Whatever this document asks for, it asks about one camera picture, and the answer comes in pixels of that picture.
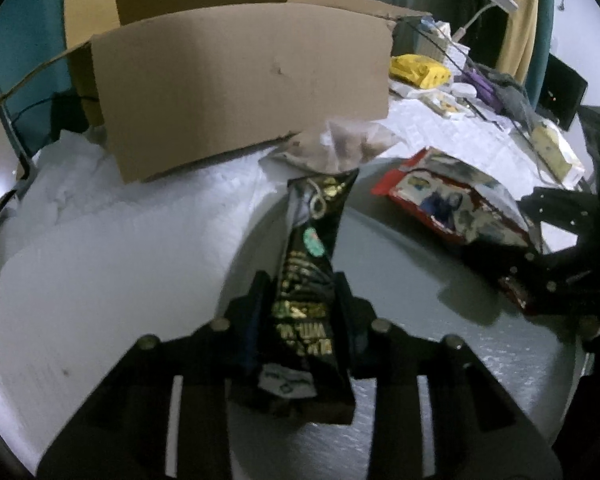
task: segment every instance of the yellow bag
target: yellow bag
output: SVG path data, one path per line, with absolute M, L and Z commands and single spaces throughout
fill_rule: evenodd
M 389 73 L 423 90 L 440 86 L 451 79 L 451 70 L 427 56 L 403 54 L 391 58 Z

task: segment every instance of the table surface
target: table surface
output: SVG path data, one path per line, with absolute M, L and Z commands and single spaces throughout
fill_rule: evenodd
M 403 100 L 381 122 L 405 139 L 394 155 L 433 145 L 516 198 L 539 185 L 535 161 L 490 123 L 454 123 Z M 260 160 L 265 152 L 127 186 L 112 156 L 81 136 L 65 134 L 41 154 L 35 183 L 0 231 L 0 434 L 29 470 L 138 336 L 187 335 L 245 292 L 257 268 L 275 269 L 285 183 L 298 171 Z M 552 438 L 583 359 L 574 334 L 561 319 L 523 318 L 428 232 L 371 196 L 387 164 L 359 177 L 335 268 L 413 335 L 464 337 Z M 354 389 L 358 409 L 346 428 L 297 427 L 231 406 L 236 478 L 364 478 L 374 388 L 362 381 Z

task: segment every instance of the black package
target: black package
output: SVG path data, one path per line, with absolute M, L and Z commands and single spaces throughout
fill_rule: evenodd
M 350 424 L 355 399 L 337 345 L 331 257 L 358 170 L 289 181 L 288 237 L 276 291 L 260 319 L 257 373 L 242 404 L 307 422 Z

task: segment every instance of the metal bolt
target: metal bolt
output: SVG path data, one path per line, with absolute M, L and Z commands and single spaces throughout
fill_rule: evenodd
M 450 334 L 445 337 L 445 344 L 452 350 L 459 350 L 464 346 L 464 340 L 456 334 Z
M 160 338 L 154 334 L 146 334 L 140 337 L 136 344 L 141 350 L 152 350 L 160 344 Z
M 231 326 L 231 322 L 225 317 L 216 317 L 209 322 L 211 330 L 214 332 L 226 332 Z
M 600 320 L 598 316 L 590 314 L 582 316 L 578 322 L 578 333 L 583 341 L 593 341 L 600 335 Z
M 391 321 L 381 317 L 376 317 L 371 322 L 371 330 L 377 334 L 386 334 L 389 332 L 389 330 L 391 330 Z

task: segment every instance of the white lamp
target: white lamp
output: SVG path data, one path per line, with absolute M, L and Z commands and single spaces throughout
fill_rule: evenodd
M 488 0 L 488 1 L 489 1 L 489 3 L 486 4 L 483 8 L 481 8 L 478 12 L 476 12 L 475 15 L 469 20 L 469 22 L 464 27 L 460 27 L 458 30 L 456 30 L 456 33 L 451 38 L 451 40 L 454 43 L 457 43 L 458 41 L 462 40 L 462 38 L 464 38 L 464 35 L 466 34 L 466 30 L 469 27 L 471 27 L 473 22 L 475 20 L 477 20 L 485 10 L 491 9 L 491 7 L 500 7 L 507 14 L 513 14 L 514 12 L 516 12 L 518 10 L 518 4 L 513 0 Z

